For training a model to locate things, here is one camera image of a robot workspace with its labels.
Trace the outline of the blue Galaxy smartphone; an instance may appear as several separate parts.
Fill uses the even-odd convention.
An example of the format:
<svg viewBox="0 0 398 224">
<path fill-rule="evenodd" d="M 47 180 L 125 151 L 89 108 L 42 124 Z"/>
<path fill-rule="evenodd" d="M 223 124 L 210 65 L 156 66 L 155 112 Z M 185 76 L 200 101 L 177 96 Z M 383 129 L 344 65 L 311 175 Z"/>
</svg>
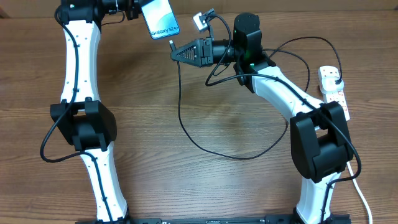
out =
<svg viewBox="0 0 398 224">
<path fill-rule="evenodd" d="M 152 39 L 162 39 L 180 33 L 169 0 L 143 0 L 140 5 Z"/>
</svg>

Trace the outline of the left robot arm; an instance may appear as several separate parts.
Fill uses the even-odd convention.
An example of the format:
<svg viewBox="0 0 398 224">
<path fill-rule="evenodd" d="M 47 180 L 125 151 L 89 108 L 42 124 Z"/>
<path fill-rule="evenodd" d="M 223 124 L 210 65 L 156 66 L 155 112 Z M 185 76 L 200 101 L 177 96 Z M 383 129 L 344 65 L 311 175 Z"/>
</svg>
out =
<svg viewBox="0 0 398 224">
<path fill-rule="evenodd" d="M 102 20 L 117 12 L 132 20 L 138 17 L 141 6 L 138 0 L 62 1 L 54 14 L 65 34 L 65 83 L 60 102 L 50 107 L 54 124 L 42 141 L 40 156 L 48 163 L 82 159 L 96 200 L 94 223 L 133 222 L 114 163 L 116 118 L 100 100 L 97 79 Z M 45 156 L 45 144 L 55 129 L 75 148 L 73 154 L 59 159 Z"/>
</svg>

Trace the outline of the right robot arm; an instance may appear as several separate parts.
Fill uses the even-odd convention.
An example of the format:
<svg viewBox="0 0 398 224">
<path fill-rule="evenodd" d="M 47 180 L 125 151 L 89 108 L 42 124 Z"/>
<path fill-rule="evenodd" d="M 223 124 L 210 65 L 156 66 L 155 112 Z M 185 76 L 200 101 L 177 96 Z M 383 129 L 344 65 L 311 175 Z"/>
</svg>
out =
<svg viewBox="0 0 398 224">
<path fill-rule="evenodd" d="M 237 223 L 349 223 L 349 215 L 330 211 L 334 186 L 342 182 L 347 162 L 357 159 L 343 107 L 325 103 L 293 84 L 262 48 L 259 17 L 236 16 L 226 40 L 210 35 L 171 48 L 171 59 L 196 67 L 217 69 L 234 65 L 234 78 L 270 102 L 284 117 L 290 132 L 291 156 L 302 176 L 300 199 L 291 214 L 237 218 Z"/>
</svg>

